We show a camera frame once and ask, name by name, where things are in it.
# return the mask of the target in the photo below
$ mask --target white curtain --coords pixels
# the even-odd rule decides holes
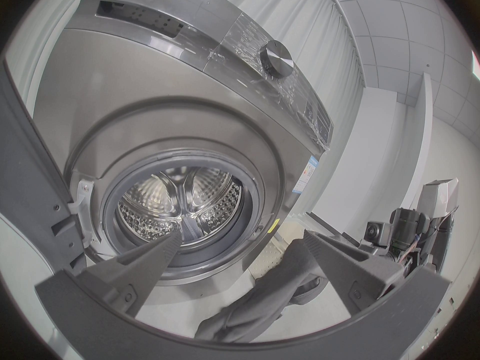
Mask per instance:
[[[337,167],[363,93],[360,62],[332,0],[228,0],[290,51],[332,118],[330,151],[319,162],[292,213],[311,211]]]

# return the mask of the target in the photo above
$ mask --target washing machine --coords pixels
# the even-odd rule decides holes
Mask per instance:
[[[333,135],[287,48],[227,0],[81,0],[33,121],[89,259],[181,232],[159,285],[237,279]]]

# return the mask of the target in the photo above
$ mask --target white wall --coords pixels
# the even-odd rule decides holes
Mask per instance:
[[[344,153],[313,212],[360,240],[369,220],[409,208],[421,182],[432,132],[432,85],[424,74],[415,107],[367,87]]]
[[[433,118],[432,84],[430,76],[424,74],[423,81],[415,107],[406,107],[406,111],[398,113],[395,125],[403,122],[401,143],[398,145],[397,133],[390,137],[392,144],[385,153],[383,166],[378,168],[379,174],[375,181],[375,189],[366,196],[369,209],[361,209],[357,217],[352,219],[347,232],[363,233],[366,222],[378,220],[388,222],[390,214],[398,207],[410,208],[418,186],[422,183],[422,175],[430,146]]]
[[[458,205],[452,239],[441,274],[453,283],[427,330],[411,347],[412,360],[433,342],[454,312],[460,307],[480,268],[480,151],[465,136],[447,123],[433,118],[430,149],[422,183],[433,180],[459,180]],[[417,189],[417,206],[422,186]]]
[[[350,138],[320,200],[313,207],[317,214],[339,231],[344,231],[362,205],[375,180],[389,135],[394,127],[397,94],[378,88],[364,88]]]

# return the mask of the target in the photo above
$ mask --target dark gray fabric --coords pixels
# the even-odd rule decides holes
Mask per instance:
[[[263,333],[290,304],[306,304],[327,285],[302,239],[293,240],[282,261],[255,286],[213,317],[202,321],[196,339],[248,343]]]

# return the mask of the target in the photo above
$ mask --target wires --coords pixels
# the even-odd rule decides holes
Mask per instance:
[[[405,260],[405,258],[407,257],[407,255],[412,252],[415,247],[417,246],[417,243],[419,242],[420,240],[420,235],[415,235],[415,238],[413,239],[413,243],[412,245],[410,245],[410,247],[405,251],[405,253],[400,257],[400,259],[398,260],[398,263],[402,263],[402,261]]]
[[[452,213],[454,213],[457,209],[459,208],[459,206],[457,205],[455,208],[453,208],[450,212],[448,212],[441,220],[440,220],[440,223],[434,227],[434,230],[435,231],[438,231],[440,226],[443,224],[443,222],[445,220],[447,220],[447,217],[449,217]],[[410,247],[405,251],[405,253],[399,258],[399,260],[397,261],[397,263],[402,263],[402,261],[405,260],[405,258],[407,257],[407,255],[412,252],[415,247],[417,246],[418,242],[420,240],[420,235],[415,235],[415,238],[413,239],[413,243],[412,245],[410,245]]]
[[[459,206],[457,205],[457,206],[456,206],[455,208],[453,208],[450,212],[448,212],[448,213],[441,219],[440,224],[435,227],[435,230],[438,231],[439,228],[440,228],[440,226],[443,224],[443,222],[444,222],[445,220],[447,220],[447,217],[449,217],[452,213],[454,213],[458,208],[459,208]]]

